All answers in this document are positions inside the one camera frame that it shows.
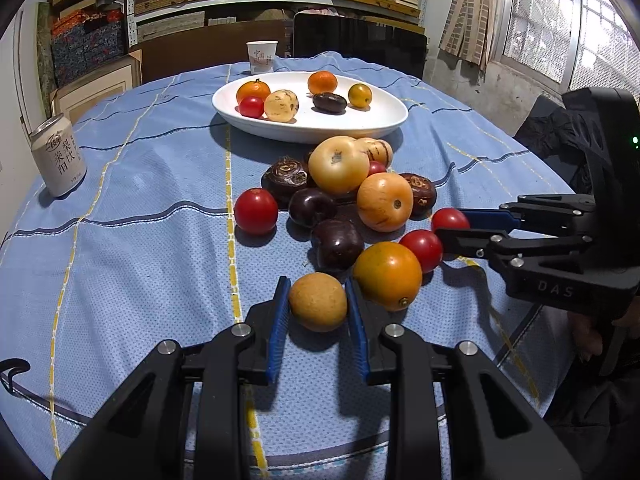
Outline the person's hand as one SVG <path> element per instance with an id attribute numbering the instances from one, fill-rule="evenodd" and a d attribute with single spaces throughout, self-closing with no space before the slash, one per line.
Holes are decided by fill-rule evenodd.
<path id="1" fill-rule="evenodd" d="M 590 318 L 585 315 L 570 312 L 567 315 L 570 331 L 580 356 L 589 361 L 592 356 L 600 356 L 603 351 L 602 336 L 592 327 Z M 626 314 L 613 322 L 615 327 L 629 330 L 634 337 L 639 336 L 639 305 L 632 304 Z"/>

